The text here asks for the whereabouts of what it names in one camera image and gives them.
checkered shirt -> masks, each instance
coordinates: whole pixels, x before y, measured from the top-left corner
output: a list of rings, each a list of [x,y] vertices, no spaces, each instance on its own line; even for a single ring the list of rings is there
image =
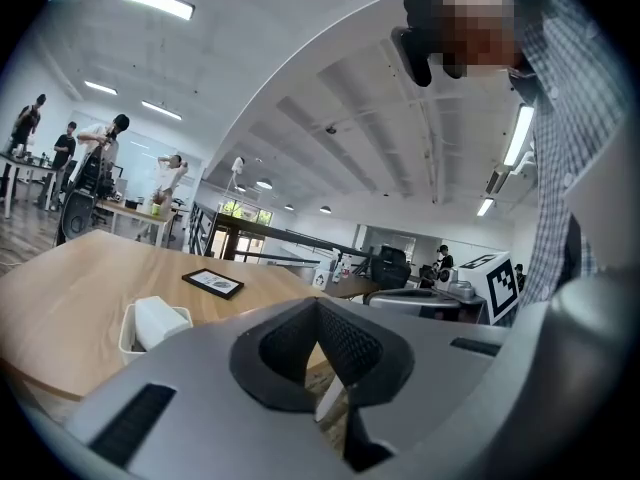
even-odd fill
[[[520,307],[548,300],[566,259],[571,214],[563,193],[607,142],[629,110],[624,67],[589,14],[575,0],[514,0],[529,7],[522,51],[535,77],[533,138],[538,211],[533,255]],[[514,87],[527,101],[518,84]],[[581,236],[580,275],[597,271]]]

black pants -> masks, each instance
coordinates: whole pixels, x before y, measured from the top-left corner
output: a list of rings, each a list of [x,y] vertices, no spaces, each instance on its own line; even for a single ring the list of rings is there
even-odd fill
[[[18,147],[18,144],[22,144],[23,146],[27,143],[27,139],[22,139],[21,137],[11,137],[11,144],[9,146],[9,150],[6,151],[8,155],[14,150],[14,148]],[[9,170],[11,166],[9,164],[4,166],[4,174],[2,175],[2,183],[0,184],[0,197],[7,196],[7,187],[9,186]],[[18,174],[20,173],[20,169],[16,169],[14,173],[14,180],[18,179]],[[17,183],[14,182],[13,190],[11,191],[11,198],[14,199],[16,197],[16,187]]]

wooden table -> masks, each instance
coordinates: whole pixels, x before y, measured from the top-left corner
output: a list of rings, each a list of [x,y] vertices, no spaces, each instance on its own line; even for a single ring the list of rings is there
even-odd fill
[[[314,269],[312,267],[296,267],[287,265],[284,268],[309,284],[313,281]],[[370,293],[377,292],[378,290],[380,290],[380,287],[371,279],[350,275],[346,279],[340,279],[337,283],[329,281],[327,283],[327,287],[324,289],[324,293],[330,297],[337,297],[338,299],[351,299],[358,295],[367,296]]]
[[[115,201],[100,200],[98,201],[96,207],[113,213],[113,220],[111,221],[111,233],[116,232],[116,217],[118,215],[132,217],[134,219],[141,220],[142,222],[147,222],[149,224],[153,224],[154,226],[158,226],[158,234],[156,235],[156,247],[162,246],[162,237],[164,236],[164,231],[167,228],[167,224],[171,222],[175,217],[175,213],[173,212],[169,212],[169,215],[165,217],[161,217],[160,215],[151,215],[151,212],[147,207],[143,207],[143,209],[141,210],[127,208],[124,205],[124,201],[120,201],[119,203],[117,203]]]
[[[16,172],[18,169],[29,170],[29,179],[27,180],[27,201],[29,201],[29,192],[31,190],[31,181],[33,180],[33,174],[39,172],[44,175],[53,175],[51,183],[49,183],[49,190],[47,191],[47,201],[44,207],[45,211],[49,211],[49,205],[51,204],[51,194],[53,192],[53,187],[56,184],[57,170],[51,167],[40,167],[39,165],[27,164],[22,160],[19,160],[11,155],[6,155],[4,153],[0,153],[0,160],[4,161],[11,167],[11,169],[9,170],[9,179],[7,180],[7,193],[5,194],[4,198],[4,218],[8,219],[9,217],[11,217],[11,193],[13,192],[13,185],[16,182]]]
[[[200,268],[245,283],[231,300],[181,279]],[[0,357],[18,379],[80,400],[123,368],[124,310],[158,295],[189,309],[195,325],[255,308],[322,296],[282,267],[215,260],[95,230],[0,277]],[[325,361],[319,347],[309,368]]]

floor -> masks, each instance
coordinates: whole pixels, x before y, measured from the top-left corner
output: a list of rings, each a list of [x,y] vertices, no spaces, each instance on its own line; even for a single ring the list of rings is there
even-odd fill
[[[5,219],[0,215],[0,276],[4,275],[17,264],[29,261],[31,258],[48,251],[53,247],[56,234],[59,212],[46,212],[38,209],[33,200],[38,197],[41,185],[34,184],[29,194],[30,201],[26,200],[26,185],[19,183],[16,189],[16,198],[11,205],[11,217]],[[106,215],[106,224],[101,223],[98,229],[111,230],[111,215]],[[175,240],[170,242],[170,249],[180,250],[184,241],[184,230],[187,217],[173,226]],[[140,229],[140,223],[132,219],[118,216],[116,221],[116,234],[127,238],[135,238]],[[309,374],[306,387],[314,393],[318,402],[326,392],[334,377],[334,372],[329,365],[315,370]],[[25,385],[29,391],[29,398],[35,400],[54,421],[63,424],[77,406],[77,402],[70,402],[53,396],[31,385]],[[325,435],[331,446],[338,454],[344,449],[344,436],[346,431],[347,397],[343,392],[334,404],[327,416],[319,423],[319,430]]]
[[[27,185],[18,183],[16,201],[11,205],[11,217],[4,218],[4,203],[0,204],[0,276],[11,270],[15,264],[29,261],[34,256],[53,247],[60,212],[46,212],[33,204],[42,190],[42,185],[34,184],[26,200]],[[107,223],[100,223],[96,229],[111,231],[112,214],[105,215]],[[172,234],[175,240],[169,244],[170,249],[181,250],[184,238],[182,226],[187,217],[182,217],[173,225]],[[141,224],[133,219],[118,216],[116,234],[127,238],[135,238]]]

ceiling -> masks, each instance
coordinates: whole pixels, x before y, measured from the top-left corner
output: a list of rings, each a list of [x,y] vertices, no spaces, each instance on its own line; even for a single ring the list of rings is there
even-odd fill
[[[431,86],[415,86],[390,27],[375,19],[385,0],[183,1],[195,5],[188,22],[120,0],[59,0],[36,30],[76,98],[114,105],[83,81],[117,88],[120,108],[204,146],[205,160],[213,159],[206,181],[215,186],[227,186],[242,156],[238,182],[270,178],[274,207],[365,191],[477,210],[521,103],[505,73],[452,80],[434,66]],[[401,1],[393,4],[397,24]],[[365,26],[332,39],[345,17]],[[313,62],[311,43],[324,49]],[[257,97],[274,84],[279,92]],[[143,99],[183,121],[141,108]],[[535,206],[534,184],[530,175],[496,196],[505,203],[498,215],[517,203]]]

